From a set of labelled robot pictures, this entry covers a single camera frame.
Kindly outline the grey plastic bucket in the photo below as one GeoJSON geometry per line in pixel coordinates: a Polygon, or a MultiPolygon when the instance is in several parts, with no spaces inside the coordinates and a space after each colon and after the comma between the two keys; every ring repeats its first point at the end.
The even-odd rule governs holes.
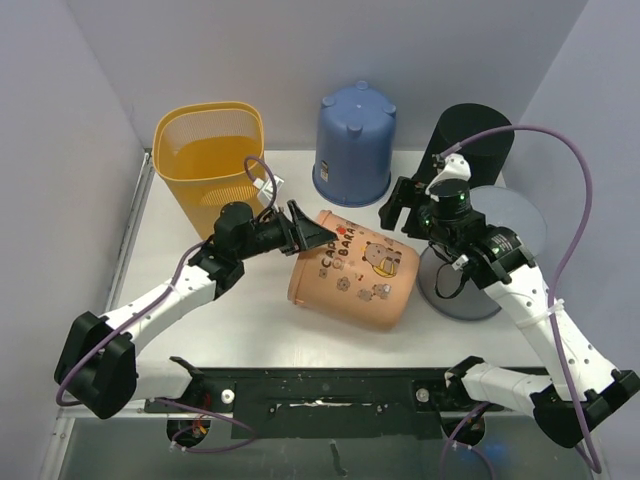
{"type": "MultiPolygon", "coordinates": [[[[489,224],[515,231],[535,256],[547,239],[547,224],[539,209],[520,193],[506,187],[480,186],[471,190],[475,210],[485,214],[489,224]]],[[[461,274],[446,266],[431,248],[420,257],[416,277],[417,289],[426,303],[439,313],[460,321],[479,321],[495,316],[499,305],[469,281],[459,295],[443,299],[436,295],[452,293],[459,285],[461,274]]]]}

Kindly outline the orange bucket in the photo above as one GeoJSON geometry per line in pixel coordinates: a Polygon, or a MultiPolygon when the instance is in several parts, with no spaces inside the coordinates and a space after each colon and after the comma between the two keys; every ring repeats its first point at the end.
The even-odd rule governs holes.
{"type": "Polygon", "coordinates": [[[298,255],[288,300],[367,328],[395,327],[416,280],[416,250],[329,210],[316,222],[337,239],[298,255]]]}

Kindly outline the black ribbed bucket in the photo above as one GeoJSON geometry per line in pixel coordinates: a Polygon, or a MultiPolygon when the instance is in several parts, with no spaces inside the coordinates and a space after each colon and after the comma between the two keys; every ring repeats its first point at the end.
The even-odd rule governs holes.
{"type": "MultiPolygon", "coordinates": [[[[462,103],[447,108],[438,118],[427,148],[412,179],[428,184],[437,174],[433,156],[477,133],[510,125],[499,111],[482,104],[462,103]]],[[[470,187],[493,185],[515,139],[514,132],[494,134],[464,146],[459,154],[470,165],[470,187]]]]}

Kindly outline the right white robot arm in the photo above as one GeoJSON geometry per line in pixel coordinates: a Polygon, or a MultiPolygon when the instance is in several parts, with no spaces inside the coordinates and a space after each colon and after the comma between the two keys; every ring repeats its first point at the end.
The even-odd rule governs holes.
{"type": "Polygon", "coordinates": [[[639,392],[639,377],[607,360],[551,297],[533,255],[511,229],[487,223],[473,209],[469,184],[445,179],[428,186],[401,177],[380,208],[380,224],[428,241],[451,267],[496,302],[541,360],[543,375],[496,367],[470,356],[444,375],[448,402],[459,409],[488,402],[532,417],[556,444],[573,448],[639,392]]]}

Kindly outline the yellow slotted basket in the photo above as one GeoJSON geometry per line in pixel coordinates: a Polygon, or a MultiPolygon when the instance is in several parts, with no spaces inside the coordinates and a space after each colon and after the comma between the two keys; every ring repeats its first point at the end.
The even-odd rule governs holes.
{"type": "Polygon", "coordinates": [[[264,131],[251,105],[213,102],[167,113],[157,124],[153,165],[201,239],[213,231],[224,205],[245,202],[258,214],[263,205],[247,176],[263,179],[264,168],[244,160],[264,155],[264,131]]]}

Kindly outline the blue plastic bucket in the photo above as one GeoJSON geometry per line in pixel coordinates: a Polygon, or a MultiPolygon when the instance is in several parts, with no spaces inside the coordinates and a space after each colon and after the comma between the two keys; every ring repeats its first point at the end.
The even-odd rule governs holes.
{"type": "Polygon", "coordinates": [[[386,193],[396,114],[389,98],[364,80],[321,100],[312,181],[323,198],[356,208],[386,193]]]}

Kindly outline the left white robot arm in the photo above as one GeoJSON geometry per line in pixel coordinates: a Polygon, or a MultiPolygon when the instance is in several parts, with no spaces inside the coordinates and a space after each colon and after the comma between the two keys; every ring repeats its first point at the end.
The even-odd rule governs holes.
{"type": "Polygon", "coordinates": [[[123,307],[78,316],[54,371],[57,404],[83,405],[100,419],[134,400],[169,399],[183,411],[198,407],[204,387],[194,367],[178,357],[143,362],[138,356],[185,315],[231,290],[245,273],[245,260],[273,250],[290,256],[336,240],[295,201],[287,206],[287,212],[269,207],[255,215],[246,203],[225,205],[212,234],[182,255],[168,280],[123,307]]]}

